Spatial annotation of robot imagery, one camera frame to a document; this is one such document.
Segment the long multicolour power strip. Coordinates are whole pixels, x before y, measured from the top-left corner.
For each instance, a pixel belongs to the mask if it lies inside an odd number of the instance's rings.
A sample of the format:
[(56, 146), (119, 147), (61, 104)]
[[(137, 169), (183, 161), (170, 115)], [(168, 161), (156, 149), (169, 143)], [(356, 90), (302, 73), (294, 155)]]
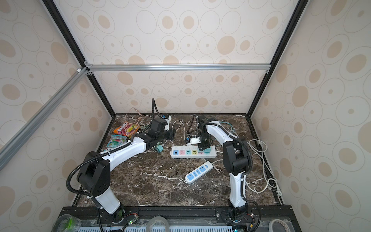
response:
[(200, 152), (197, 146), (177, 146), (172, 147), (170, 154), (173, 159), (208, 159), (217, 157), (215, 146), (211, 146), (204, 152)]

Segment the short blue power strip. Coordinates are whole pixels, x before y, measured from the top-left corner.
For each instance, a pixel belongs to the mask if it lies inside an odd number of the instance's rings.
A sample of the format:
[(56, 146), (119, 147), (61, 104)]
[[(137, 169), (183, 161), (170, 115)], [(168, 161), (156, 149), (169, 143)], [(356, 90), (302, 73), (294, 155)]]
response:
[(187, 174), (185, 176), (185, 182), (188, 184), (192, 184), (196, 180), (200, 179), (202, 176), (206, 175), (213, 168), (213, 165), (209, 161), (207, 161), (195, 170), (191, 171), (189, 174)]

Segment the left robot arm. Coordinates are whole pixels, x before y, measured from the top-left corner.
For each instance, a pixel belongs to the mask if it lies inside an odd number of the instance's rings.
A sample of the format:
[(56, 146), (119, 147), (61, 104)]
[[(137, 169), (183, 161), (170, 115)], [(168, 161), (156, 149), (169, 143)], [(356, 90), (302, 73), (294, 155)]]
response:
[(171, 117), (161, 115), (152, 99), (151, 121), (146, 129), (135, 134), (126, 143), (101, 152), (90, 152), (83, 163), (76, 166), (66, 179), (66, 188), (75, 194), (86, 195), (96, 206), (108, 214), (121, 214), (122, 204), (111, 190), (111, 172), (126, 160), (157, 147), (166, 140), (173, 140)]

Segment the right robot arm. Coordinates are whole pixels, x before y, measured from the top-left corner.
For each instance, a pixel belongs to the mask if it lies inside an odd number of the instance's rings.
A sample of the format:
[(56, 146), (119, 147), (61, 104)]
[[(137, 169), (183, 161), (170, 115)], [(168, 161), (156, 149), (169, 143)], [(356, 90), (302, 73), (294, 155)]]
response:
[(229, 212), (233, 220), (239, 220), (248, 210), (245, 176), (253, 168), (247, 141), (228, 132), (214, 117), (193, 115), (191, 125), (194, 122), (197, 123), (197, 128), (194, 130), (188, 128), (186, 133), (186, 141), (189, 145), (195, 145), (198, 151), (204, 152), (210, 148), (211, 137), (213, 137), (223, 147), (223, 165), (230, 175), (231, 185)]

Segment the teal charger cube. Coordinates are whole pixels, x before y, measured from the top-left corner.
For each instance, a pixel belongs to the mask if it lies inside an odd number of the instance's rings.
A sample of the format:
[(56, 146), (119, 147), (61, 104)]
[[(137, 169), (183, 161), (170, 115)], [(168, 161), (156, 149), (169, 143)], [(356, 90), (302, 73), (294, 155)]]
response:
[(162, 145), (157, 145), (157, 146), (154, 148), (154, 151), (156, 151), (157, 153), (161, 153), (163, 150), (164, 150), (164, 148), (163, 148)]

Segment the orange candy bag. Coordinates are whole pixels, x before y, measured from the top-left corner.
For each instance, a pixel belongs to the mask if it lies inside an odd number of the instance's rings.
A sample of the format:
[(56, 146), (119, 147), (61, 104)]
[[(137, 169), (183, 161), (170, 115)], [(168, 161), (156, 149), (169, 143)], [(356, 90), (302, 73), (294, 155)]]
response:
[(125, 136), (127, 138), (131, 138), (137, 131), (140, 129), (140, 125), (125, 122), (120, 127), (114, 130), (114, 133), (117, 135)]

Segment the green Fox's candy bag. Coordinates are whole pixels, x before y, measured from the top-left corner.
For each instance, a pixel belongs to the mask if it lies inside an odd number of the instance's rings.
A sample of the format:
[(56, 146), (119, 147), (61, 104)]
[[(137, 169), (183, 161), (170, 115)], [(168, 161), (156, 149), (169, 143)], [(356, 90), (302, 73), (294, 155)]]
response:
[(127, 142), (128, 138), (126, 136), (114, 134), (110, 137), (108, 144), (106, 145), (106, 150), (114, 149), (121, 146)]

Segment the tape roll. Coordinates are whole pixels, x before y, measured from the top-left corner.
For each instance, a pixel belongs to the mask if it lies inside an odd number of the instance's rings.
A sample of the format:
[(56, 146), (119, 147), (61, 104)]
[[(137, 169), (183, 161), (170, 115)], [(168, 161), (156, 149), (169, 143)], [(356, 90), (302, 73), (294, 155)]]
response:
[(269, 232), (290, 232), (290, 228), (286, 222), (280, 219), (273, 219), (268, 224)]

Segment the clear plastic cup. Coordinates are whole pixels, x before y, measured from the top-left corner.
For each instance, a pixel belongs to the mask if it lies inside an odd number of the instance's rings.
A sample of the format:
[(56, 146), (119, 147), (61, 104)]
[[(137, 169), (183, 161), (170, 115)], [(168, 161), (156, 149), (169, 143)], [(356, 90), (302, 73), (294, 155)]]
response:
[(53, 225), (52, 232), (78, 232), (82, 222), (80, 219), (65, 214), (60, 216)]

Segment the silver aluminium rail back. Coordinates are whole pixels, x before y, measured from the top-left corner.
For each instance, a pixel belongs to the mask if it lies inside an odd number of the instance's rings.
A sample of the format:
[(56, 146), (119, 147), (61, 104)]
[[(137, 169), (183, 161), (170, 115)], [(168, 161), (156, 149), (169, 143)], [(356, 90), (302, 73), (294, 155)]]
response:
[(93, 72), (146, 72), (146, 71), (239, 71), (239, 70), (264, 70), (271, 67), (268, 63), (251, 64), (122, 64), (122, 65), (96, 65), (88, 64), (87, 67)]

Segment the silver aluminium rail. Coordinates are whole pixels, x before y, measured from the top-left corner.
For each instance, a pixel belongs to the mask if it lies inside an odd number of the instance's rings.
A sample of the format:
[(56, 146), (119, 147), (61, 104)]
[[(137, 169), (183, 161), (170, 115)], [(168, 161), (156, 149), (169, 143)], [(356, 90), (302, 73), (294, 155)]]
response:
[(93, 72), (146, 72), (146, 71), (239, 71), (239, 70), (264, 70), (271, 67), (268, 63), (251, 64), (122, 64), (122, 65), (96, 65), (88, 64), (87, 67)]
[(53, 113), (59, 104), (66, 98), (76, 84), (87, 75), (86, 67), (80, 68), (40, 110), (4, 145), (1, 149), (1, 169), (3, 169), (14, 155), (23, 147), (34, 132)]

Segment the silver aluminium rail left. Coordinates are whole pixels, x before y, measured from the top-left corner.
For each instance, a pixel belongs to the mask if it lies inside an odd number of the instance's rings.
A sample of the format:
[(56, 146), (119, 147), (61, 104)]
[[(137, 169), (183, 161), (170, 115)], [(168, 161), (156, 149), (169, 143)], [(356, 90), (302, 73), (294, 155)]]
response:
[(53, 113), (59, 104), (66, 98), (76, 84), (87, 75), (86, 67), (80, 68), (40, 110), (4, 145), (1, 149), (1, 169), (3, 169), (14, 155), (23, 147), (34, 132)]

